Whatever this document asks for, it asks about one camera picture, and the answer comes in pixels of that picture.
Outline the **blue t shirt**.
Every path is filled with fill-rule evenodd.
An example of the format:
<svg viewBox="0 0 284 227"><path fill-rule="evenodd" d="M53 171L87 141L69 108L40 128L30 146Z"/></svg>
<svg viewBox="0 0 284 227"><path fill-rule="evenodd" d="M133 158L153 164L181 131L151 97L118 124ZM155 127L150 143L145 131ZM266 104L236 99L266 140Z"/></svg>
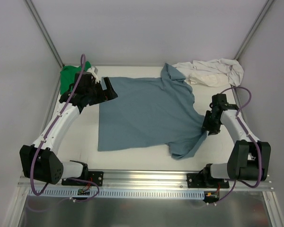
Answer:
<svg viewBox="0 0 284 227"><path fill-rule="evenodd" d="M185 76L165 64L158 78L111 78L118 97L99 106L98 150L167 145L174 159L193 157L207 134Z"/></svg>

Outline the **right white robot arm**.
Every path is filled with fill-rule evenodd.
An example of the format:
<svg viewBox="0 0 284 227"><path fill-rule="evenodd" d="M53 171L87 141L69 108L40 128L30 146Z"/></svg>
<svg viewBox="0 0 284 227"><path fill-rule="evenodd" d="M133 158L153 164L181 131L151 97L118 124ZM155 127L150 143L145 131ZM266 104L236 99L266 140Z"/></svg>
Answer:
<svg viewBox="0 0 284 227"><path fill-rule="evenodd" d="M212 96L202 130L208 135L216 135L222 125L230 134L234 147L226 163L205 166L202 183L211 188L223 179L239 181L249 188L258 187L267 178L270 144L251 132L236 104L229 104L225 94L216 94Z"/></svg>

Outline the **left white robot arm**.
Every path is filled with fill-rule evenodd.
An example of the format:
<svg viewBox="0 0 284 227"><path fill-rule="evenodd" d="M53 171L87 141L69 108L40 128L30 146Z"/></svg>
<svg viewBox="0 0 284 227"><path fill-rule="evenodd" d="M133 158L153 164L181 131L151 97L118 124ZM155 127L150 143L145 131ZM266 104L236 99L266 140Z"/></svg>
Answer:
<svg viewBox="0 0 284 227"><path fill-rule="evenodd" d="M57 110L44 131L32 145L20 149L24 176L49 184L65 180L65 184L70 185L71 178L78 185L86 184L90 179L88 165L80 161L60 161L59 147L85 107L117 97L108 77L99 80L94 72L77 73L74 83L60 96Z"/></svg>

